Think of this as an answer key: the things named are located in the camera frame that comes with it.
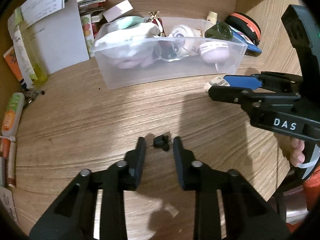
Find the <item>person right hand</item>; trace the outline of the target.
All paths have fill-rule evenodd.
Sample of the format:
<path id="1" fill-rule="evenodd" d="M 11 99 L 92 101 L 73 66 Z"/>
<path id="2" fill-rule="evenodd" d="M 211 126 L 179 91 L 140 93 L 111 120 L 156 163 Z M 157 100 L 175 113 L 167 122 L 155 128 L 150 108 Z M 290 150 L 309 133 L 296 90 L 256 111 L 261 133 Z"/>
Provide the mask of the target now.
<path id="1" fill-rule="evenodd" d="M 291 151 L 290 151 L 290 162 L 293 166 L 297 167 L 299 164 L 304 163 L 305 155 L 303 153 L 305 148 L 305 141 L 291 138 Z"/>

